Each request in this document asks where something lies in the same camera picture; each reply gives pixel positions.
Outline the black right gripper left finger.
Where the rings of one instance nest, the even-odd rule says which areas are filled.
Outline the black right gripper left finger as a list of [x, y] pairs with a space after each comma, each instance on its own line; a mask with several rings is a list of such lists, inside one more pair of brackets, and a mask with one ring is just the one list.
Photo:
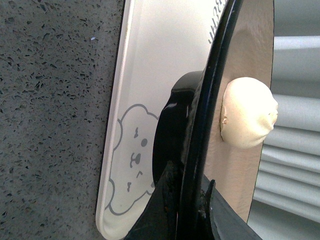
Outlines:
[[151, 198], [126, 240], [175, 240], [183, 171], [181, 162], [169, 161]]

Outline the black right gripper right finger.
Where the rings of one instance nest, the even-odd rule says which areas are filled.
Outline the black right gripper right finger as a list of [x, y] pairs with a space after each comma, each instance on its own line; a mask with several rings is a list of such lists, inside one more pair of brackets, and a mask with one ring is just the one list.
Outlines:
[[214, 180], [201, 182], [197, 236], [200, 240], [261, 240], [216, 189]]

